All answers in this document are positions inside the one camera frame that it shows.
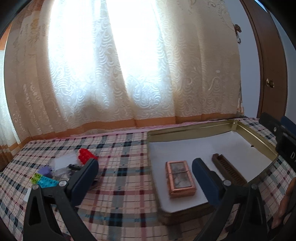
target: curtain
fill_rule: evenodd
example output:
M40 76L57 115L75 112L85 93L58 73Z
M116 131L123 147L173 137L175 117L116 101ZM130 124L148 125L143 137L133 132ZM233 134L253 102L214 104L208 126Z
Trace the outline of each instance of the curtain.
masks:
M33 0L5 91L22 143L235 117L240 60L222 0Z
M4 50L0 50L0 170L7 166L21 148L6 102L3 65Z

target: gold tray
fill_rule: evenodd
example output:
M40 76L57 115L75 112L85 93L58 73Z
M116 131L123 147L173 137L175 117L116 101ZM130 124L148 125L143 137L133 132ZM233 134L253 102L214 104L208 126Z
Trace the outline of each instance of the gold tray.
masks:
M247 142L249 142L254 148L256 148L259 152L261 152L268 159L270 159L270 165L266 167L265 170L261 172L261 174L259 174L253 180L248 182L248 183L257 183L259 180L259 177L262 175L265 175L265 171L269 169L269 167L272 165L273 161L278 156L278 153L276 152L275 147L272 144L270 144L264 137L260 136L250 127L234 119L213 121L211 123L206 123L206 124L196 124L196 125L190 125L190 126L181 126L181 127L174 127L169 129L149 131L147 133L147 148L148 148L147 155L148 155L149 165L151 166L151 160L149 157L150 142L168 142L168 141L178 141L178 140L186 140L186 139L196 139L196 138L214 136L214 135L226 133L229 131L237 132ZM155 192L155 198L157 203L158 219L161 223L165 225L174 225L174 224L186 222L191 219L202 217L214 211L214 207L211 206L209 203L203 203L201 205L184 209L181 211L177 211L174 213L166 212L161 208L160 200L157 194L157 189L155 187L155 180L154 180L153 173L152 173L152 183L153 183L153 189Z

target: wooden box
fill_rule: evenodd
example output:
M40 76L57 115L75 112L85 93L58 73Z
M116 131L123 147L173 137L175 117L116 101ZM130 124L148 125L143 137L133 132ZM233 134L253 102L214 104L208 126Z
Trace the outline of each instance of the wooden box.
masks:
M196 187L186 161L168 161L165 171L170 198L192 196Z

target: wall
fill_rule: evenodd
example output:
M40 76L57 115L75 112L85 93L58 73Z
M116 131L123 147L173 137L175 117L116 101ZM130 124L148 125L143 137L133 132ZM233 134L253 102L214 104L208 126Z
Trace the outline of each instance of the wall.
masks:
M284 47L288 73L288 100L285 116L296 123L296 50L277 19L271 14Z
M248 16L239 0L224 0L233 24L238 24L242 32L239 37L241 62L241 83L244 114L257 117L260 96L260 65L255 36Z

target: door knob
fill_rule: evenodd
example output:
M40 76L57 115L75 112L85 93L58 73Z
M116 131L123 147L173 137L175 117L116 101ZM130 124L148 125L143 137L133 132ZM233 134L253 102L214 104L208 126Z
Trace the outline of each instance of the door knob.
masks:
M266 79L266 85L270 88L274 88L274 82L272 80Z

